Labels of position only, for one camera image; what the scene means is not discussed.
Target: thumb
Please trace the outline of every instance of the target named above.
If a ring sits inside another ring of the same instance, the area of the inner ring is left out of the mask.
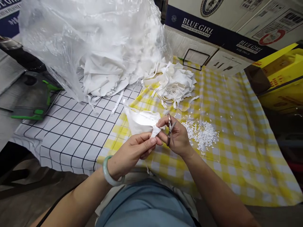
[[[140,154],[143,154],[144,152],[148,151],[150,148],[152,148],[157,143],[156,138],[150,138],[143,143],[137,145],[138,152]]]

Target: white grid tablecloth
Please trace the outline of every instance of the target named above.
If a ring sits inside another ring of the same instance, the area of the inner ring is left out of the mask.
[[[24,120],[10,141],[31,151],[41,166],[91,175],[99,166],[97,157],[108,152],[103,144],[123,110],[123,99],[131,103],[141,89],[128,85],[113,116],[110,113],[119,94],[92,103],[96,114],[88,102],[78,103],[61,91],[43,121]]]

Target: table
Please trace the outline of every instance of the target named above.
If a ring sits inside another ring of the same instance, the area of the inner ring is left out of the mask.
[[[139,85],[127,86],[123,99],[132,102],[141,89]],[[119,96],[105,96],[93,103],[99,113],[95,114],[88,102],[78,103],[61,91],[43,121],[24,120],[10,141],[30,150],[41,166],[90,175],[99,167],[97,157],[108,152],[103,144],[122,112],[119,104],[110,116]]]
[[[191,70],[197,80],[192,96],[200,98],[186,112],[172,108],[165,111],[158,97],[150,98],[154,87],[141,92],[141,86],[128,86],[125,98],[135,99],[130,106],[139,110],[162,115],[175,112],[180,121],[191,114],[197,122],[211,122],[215,130],[220,131],[220,138],[201,158],[245,204],[274,207],[303,201],[300,187],[244,72],[226,77],[205,68]],[[103,97],[95,103],[101,114],[95,114],[86,102],[76,103],[62,92],[44,121],[24,121],[12,141],[26,146],[42,166],[90,175],[130,136],[127,118],[121,114],[122,104],[114,116],[110,116],[118,97]],[[197,195],[185,163],[165,145],[156,147],[146,164],[159,177]]]

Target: black strap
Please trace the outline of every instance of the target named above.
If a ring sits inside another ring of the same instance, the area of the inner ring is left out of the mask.
[[[41,221],[38,223],[36,227],[41,227],[44,221],[47,219],[47,217],[50,215],[50,213],[53,211],[53,209],[57,206],[57,204],[60,202],[60,200],[66,196],[68,193],[70,193],[72,190],[77,188],[80,184],[77,184],[72,189],[68,190],[66,193],[64,193],[54,204],[53,206],[48,210],[48,212],[44,215],[44,217],[41,219]]]

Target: hand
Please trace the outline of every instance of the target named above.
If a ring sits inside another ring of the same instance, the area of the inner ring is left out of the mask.
[[[182,158],[191,156],[195,150],[190,145],[186,128],[173,116],[170,118],[172,124],[176,122],[170,137],[170,149]],[[168,125],[168,116],[162,117],[156,126],[161,128],[164,125]],[[163,131],[159,132],[158,137],[167,144],[168,138]]]
[[[162,145],[159,138],[150,138],[151,132],[131,136],[107,162],[110,176],[114,180],[129,173],[139,159],[146,159],[157,145]]]

